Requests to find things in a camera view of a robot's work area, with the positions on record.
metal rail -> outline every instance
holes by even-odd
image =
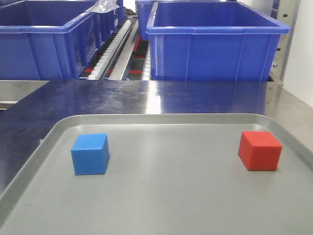
[[[99,62],[96,64],[93,71],[88,76],[88,80],[103,80],[105,78],[105,75],[114,63],[118,52],[123,47],[127,36],[130,34],[131,29],[132,22],[127,20],[119,30],[117,35],[114,37],[113,41],[111,42],[105,53],[101,56]]]
[[[134,45],[137,40],[138,36],[138,21],[136,21],[132,32],[130,33],[130,36],[123,48],[123,51],[121,52],[114,68],[113,72],[111,73],[109,79],[110,80],[122,80],[125,78],[126,75],[128,75],[129,69],[130,69],[130,58],[134,49]]]

cube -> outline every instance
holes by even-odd
[[[75,175],[105,174],[110,159],[107,134],[79,135],[71,154]]]
[[[268,131],[243,131],[238,155],[247,170],[275,171],[282,148]]]

bin rim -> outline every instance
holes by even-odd
[[[163,1],[158,2],[156,1],[153,4],[149,20],[147,23],[146,33],[147,34],[287,34],[290,31],[290,27],[266,14],[257,12],[252,7],[242,3],[242,2],[209,2],[208,4],[240,4],[246,8],[249,8],[254,13],[260,15],[261,17],[265,18],[266,20],[274,23],[276,26],[153,26],[156,20],[156,12],[158,4],[167,4],[170,2]]]
[[[174,1],[220,1],[220,0],[135,0],[135,4],[141,4],[141,5],[152,5],[154,2],[159,1],[168,1],[168,2],[174,2]]]
[[[46,0],[22,0],[12,2],[8,5],[2,5],[1,8],[9,7],[14,4],[18,4],[20,2],[27,2],[27,1],[46,1]],[[88,8],[85,12],[79,14],[75,18],[71,19],[67,23],[61,26],[46,26],[46,25],[35,25],[35,26],[27,26],[27,25],[0,25],[0,34],[22,34],[22,33],[69,33],[72,31],[76,26],[84,22],[87,18],[91,17],[94,12],[88,12],[90,8]]]

blue cube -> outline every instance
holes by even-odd
[[[79,135],[71,149],[75,175],[105,174],[110,155],[107,134]]]

blue plastic bin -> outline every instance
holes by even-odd
[[[156,2],[147,24],[152,78],[267,81],[289,29],[240,2]]]
[[[136,8],[138,14],[139,35],[142,40],[149,40],[149,35],[146,33],[148,19],[151,13],[153,3],[156,1],[165,0],[136,0]],[[167,1],[193,1],[193,0],[167,0]],[[220,0],[202,0],[202,1],[220,1]]]
[[[106,42],[115,30],[114,11],[98,13],[101,41]]]
[[[101,47],[96,1],[24,0],[0,7],[0,79],[79,78]]]
[[[125,19],[125,15],[124,15],[124,1],[123,0],[117,0],[116,3],[117,3],[117,5],[119,5],[119,8],[116,10],[117,22],[118,22],[118,25],[121,25],[121,23]]]

